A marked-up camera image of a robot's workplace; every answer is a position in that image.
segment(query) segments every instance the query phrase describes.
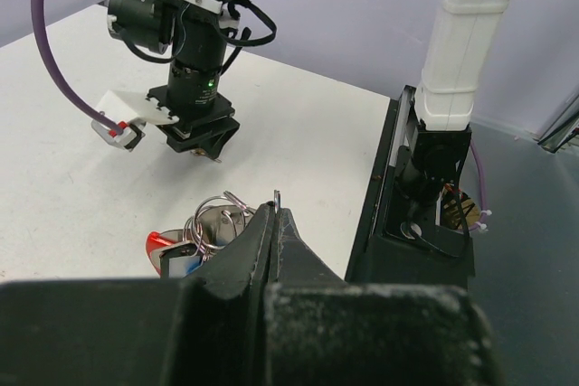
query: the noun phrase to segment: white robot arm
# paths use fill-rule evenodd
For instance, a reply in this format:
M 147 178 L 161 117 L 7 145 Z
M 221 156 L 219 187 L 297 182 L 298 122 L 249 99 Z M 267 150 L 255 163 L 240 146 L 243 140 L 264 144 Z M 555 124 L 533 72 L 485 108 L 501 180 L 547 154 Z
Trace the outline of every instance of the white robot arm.
M 441 0 L 415 110 L 430 131 L 470 122 L 479 76 L 509 0 Z

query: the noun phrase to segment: table surface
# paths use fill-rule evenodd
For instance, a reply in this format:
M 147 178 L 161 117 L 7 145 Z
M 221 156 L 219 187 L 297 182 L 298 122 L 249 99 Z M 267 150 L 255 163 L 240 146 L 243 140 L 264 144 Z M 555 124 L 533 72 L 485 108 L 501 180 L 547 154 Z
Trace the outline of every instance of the table surface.
M 93 106 L 108 89 L 166 83 L 112 40 L 92 6 L 49 29 L 71 86 Z M 151 231 L 182 227 L 230 190 L 252 206 L 281 190 L 305 242 L 344 276 L 390 99 L 249 53 L 223 77 L 239 133 L 217 164 L 174 153 L 147 127 L 133 153 L 107 146 L 44 70 L 32 36 L 0 49 L 0 280 L 154 277 Z

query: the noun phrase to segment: purple cable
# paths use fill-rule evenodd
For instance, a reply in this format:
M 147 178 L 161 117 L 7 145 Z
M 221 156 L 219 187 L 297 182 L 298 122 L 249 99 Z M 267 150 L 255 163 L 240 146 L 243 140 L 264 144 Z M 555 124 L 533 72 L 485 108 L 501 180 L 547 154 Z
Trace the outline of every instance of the purple cable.
M 60 89 L 62 94 L 64 94 L 64 96 L 83 113 L 95 121 L 100 122 L 109 130 L 113 130 L 117 134 L 122 135 L 123 129 L 121 127 L 85 103 L 82 98 L 79 97 L 76 92 L 74 92 L 74 90 L 72 90 L 71 86 L 62 76 L 62 73 L 56 64 L 56 60 L 52 55 L 51 46 L 48 42 L 48 35 L 46 33 L 46 19 L 44 17 L 44 0 L 31 0 L 31 12 L 36 45 L 38 45 L 38 50 L 41 57 L 43 58 L 44 66 L 51 75 L 52 80 L 54 80 L 54 83 L 58 89 Z
M 477 164 L 477 172 L 479 173 L 480 210 L 483 212 L 480 215 L 479 223 L 484 223 L 487 219 L 487 214 L 484 213 L 487 210 L 487 179 L 485 177 L 484 167 L 482 166 L 482 160 L 473 141 L 470 141 L 470 151 L 472 151 L 472 156 Z M 480 226 L 478 224 L 474 224 L 469 228 L 469 231 L 476 231 L 479 228 Z

